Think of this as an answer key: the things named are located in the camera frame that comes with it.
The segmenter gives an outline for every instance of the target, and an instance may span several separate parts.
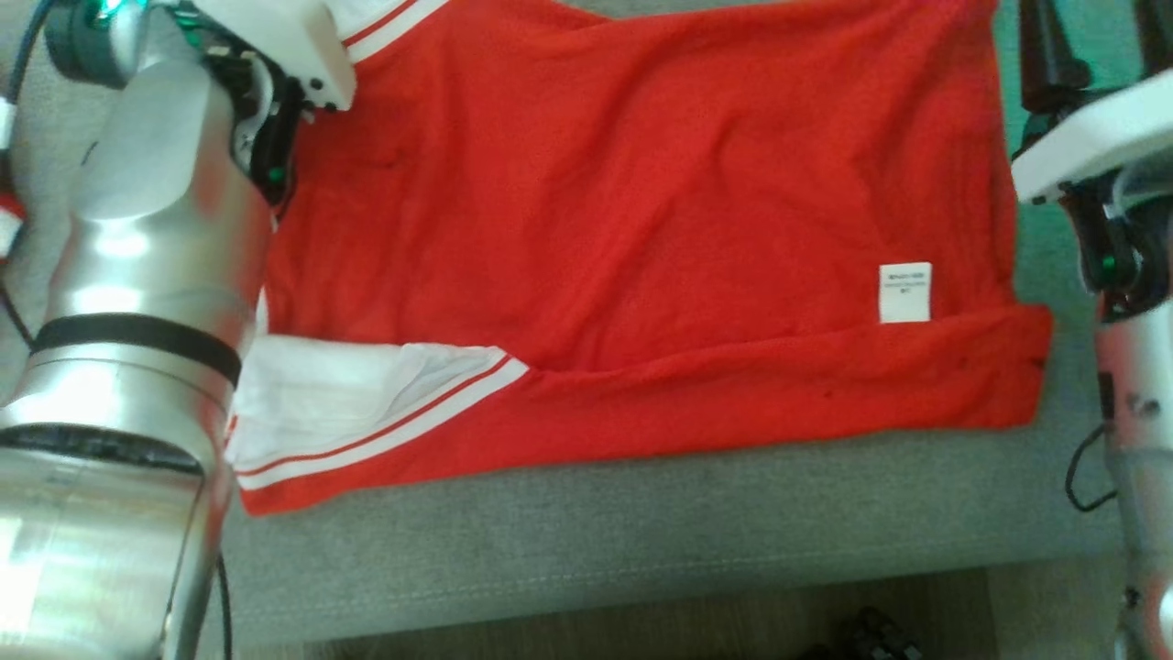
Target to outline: white cable connector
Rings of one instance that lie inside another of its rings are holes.
[[[16,130],[16,106],[0,97],[0,151],[12,147],[12,134]]]

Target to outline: red stripe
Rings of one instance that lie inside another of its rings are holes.
[[[316,458],[328,458],[331,456],[335,456],[335,455],[343,454],[344,451],[350,451],[350,450],[352,450],[354,448],[362,447],[362,445],[369,443],[371,441],[379,440],[379,438],[386,436],[387,434],[391,434],[392,431],[394,431],[394,430],[404,427],[405,424],[407,424],[407,423],[409,423],[409,422],[412,422],[414,420],[418,420],[425,413],[434,409],[435,407],[438,407],[438,406],[442,404],[443,402],[450,400],[452,397],[456,396],[457,394],[467,390],[470,386],[473,386],[475,383],[480,383],[481,381],[488,379],[489,376],[493,376],[497,372],[501,372],[501,368],[503,368],[506,365],[508,365],[510,360],[513,360],[513,359],[509,358],[509,356],[506,356],[506,358],[501,359],[500,362],[497,362],[496,365],[493,366],[493,369],[486,372],[484,374],[481,374],[480,376],[475,376],[473,379],[469,379],[468,381],[465,381],[457,388],[455,388],[455,389],[446,393],[443,396],[441,396],[436,401],[429,403],[428,406],[421,408],[420,410],[416,410],[415,413],[408,415],[407,417],[400,420],[399,422],[395,422],[391,427],[387,427],[385,429],[375,431],[374,434],[371,434],[369,436],[367,436],[367,437],[365,437],[365,438],[362,438],[360,441],[355,441],[355,442],[353,442],[353,443],[351,443],[351,444],[348,444],[346,447],[341,447],[341,448],[338,448],[338,449],[334,449],[334,450],[331,450],[331,451],[327,451],[327,453],[324,453],[324,454],[287,456],[285,458],[274,461],[273,463],[270,463],[269,465],[265,465],[263,468],[257,468],[256,470],[237,471],[237,475],[239,475],[242,477],[252,477],[255,475],[259,475],[262,472],[265,472],[266,470],[272,470],[273,468],[277,468],[278,465],[285,465],[286,463],[293,463],[293,462],[297,462],[297,461],[312,461],[312,460],[316,460]]]
[[[391,21],[395,20],[395,16],[398,16],[399,14],[402,14],[405,11],[407,11],[408,7],[411,7],[414,4],[415,4],[415,0],[407,0],[407,2],[404,2],[399,7],[395,7],[394,11],[392,11],[386,16],[384,16],[384,18],[379,19],[378,21],[375,21],[372,26],[369,26],[366,29],[362,29],[362,30],[360,30],[360,32],[358,32],[355,34],[352,34],[351,36],[347,36],[346,39],[344,39],[343,43],[346,45],[346,46],[354,46],[359,41],[362,41],[367,36],[371,36],[372,34],[374,34],[375,32],[378,32],[379,28],[381,28],[382,26],[385,26],[385,25],[389,23]]]

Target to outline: red shirt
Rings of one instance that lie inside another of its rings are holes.
[[[237,464],[250,511],[1029,423],[1051,324],[1012,287],[995,7],[416,0],[358,34],[354,108],[300,137],[270,329],[495,347],[477,377],[510,379],[386,451],[355,453],[391,426]],[[881,322],[880,266],[914,261],[931,319]]]

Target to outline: gray sofa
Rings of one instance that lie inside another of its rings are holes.
[[[714,2],[584,4],[630,15]],[[1077,46],[1101,57],[1093,61],[1101,80],[1135,74],[1131,55],[1112,53],[1120,39],[1134,41],[1126,2],[1064,5]],[[0,72],[12,64],[30,6],[0,2]],[[1024,120],[1015,18],[1005,2],[995,25],[1011,143]],[[70,178],[110,98],[61,80],[38,53],[16,149],[32,225],[5,273],[34,326],[67,232]],[[890,433],[520,470],[360,492],[269,519],[235,509],[224,552],[238,640],[365,635],[1116,547],[1114,510],[1079,516],[1062,488],[1073,445],[1098,423],[1093,305],[1077,279],[1072,232],[1057,209],[1023,207],[1019,234],[1021,297],[1046,302],[1057,320],[1045,397],[1031,428]],[[0,393],[8,393],[25,351],[2,319],[0,349]],[[1099,462],[1089,461],[1080,488],[1106,487]]]

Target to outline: care label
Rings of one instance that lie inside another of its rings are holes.
[[[890,263],[880,266],[880,322],[929,320],[933,264]]]

